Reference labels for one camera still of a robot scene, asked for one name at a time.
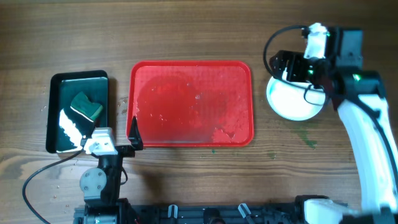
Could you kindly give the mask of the white plate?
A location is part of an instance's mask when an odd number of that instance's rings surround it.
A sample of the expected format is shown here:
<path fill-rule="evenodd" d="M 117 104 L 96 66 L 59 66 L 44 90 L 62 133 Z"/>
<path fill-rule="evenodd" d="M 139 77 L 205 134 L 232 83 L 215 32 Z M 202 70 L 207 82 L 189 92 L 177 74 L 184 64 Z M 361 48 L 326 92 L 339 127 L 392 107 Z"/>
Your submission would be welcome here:
<path fill-rule="evenodd" d="M 308 120 L 322 110 L 326 95 L 323 90 L 315 90 L 309 83 L 294 84 L 300 88 L 271 77 L 266 88 L 266 98 L 279 116 L 292 121 Z"/>

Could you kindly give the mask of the green yellow sponge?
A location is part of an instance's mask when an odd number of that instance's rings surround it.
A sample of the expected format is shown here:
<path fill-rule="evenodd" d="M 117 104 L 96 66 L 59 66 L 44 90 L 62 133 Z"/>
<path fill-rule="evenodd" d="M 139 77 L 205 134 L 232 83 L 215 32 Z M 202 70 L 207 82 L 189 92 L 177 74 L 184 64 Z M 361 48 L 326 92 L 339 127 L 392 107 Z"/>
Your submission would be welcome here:
<path fill-rule="evenodd" d="M 103 110 L 103 106 L 100 103 L 91 102 L 82 91 L 72 99 L 70 108 L 93 123 Z"/>

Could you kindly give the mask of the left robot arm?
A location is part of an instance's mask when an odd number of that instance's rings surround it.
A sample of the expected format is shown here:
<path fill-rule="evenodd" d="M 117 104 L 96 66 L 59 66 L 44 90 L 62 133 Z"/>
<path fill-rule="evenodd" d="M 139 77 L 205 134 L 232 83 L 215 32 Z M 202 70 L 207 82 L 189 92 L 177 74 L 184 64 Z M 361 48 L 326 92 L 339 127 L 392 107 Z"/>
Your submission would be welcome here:
<path fill-rule="evenodd" d="M 85 206 L 75 210 L 74 223 L 140 222 L 128 199 L 119 197 L 124 184 L 121 176 L 126 173 L 123 159 L 144 148 L 136 117 L 131 120 L 127 138 L 129 145 L 117 146 L 111 128 L 95 128 L 82 140 L 83 150 L 98 158 L 98 166 L 88 169 L 80 179 Z"/>

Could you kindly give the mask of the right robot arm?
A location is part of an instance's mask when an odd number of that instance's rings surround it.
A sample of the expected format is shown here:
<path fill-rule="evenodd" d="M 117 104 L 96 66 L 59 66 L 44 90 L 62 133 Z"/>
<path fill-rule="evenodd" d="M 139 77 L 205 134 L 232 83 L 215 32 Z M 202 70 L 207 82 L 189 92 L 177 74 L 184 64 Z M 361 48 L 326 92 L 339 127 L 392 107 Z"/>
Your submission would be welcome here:
<path fill-rule="evenodd" d="M 363 69 L 360 29 L 299 26 L 304 52 L 281 50 L 263 57 L 271 75 L 271 108 L 293 121 L 312 118 L 331 103 L 346 132 L 358 169 L 361 209 L 322 195 L 295 198 L 292 223 L 396 223 L 397 146 L 389 122 L 386 91 L 376 71 Z"/>

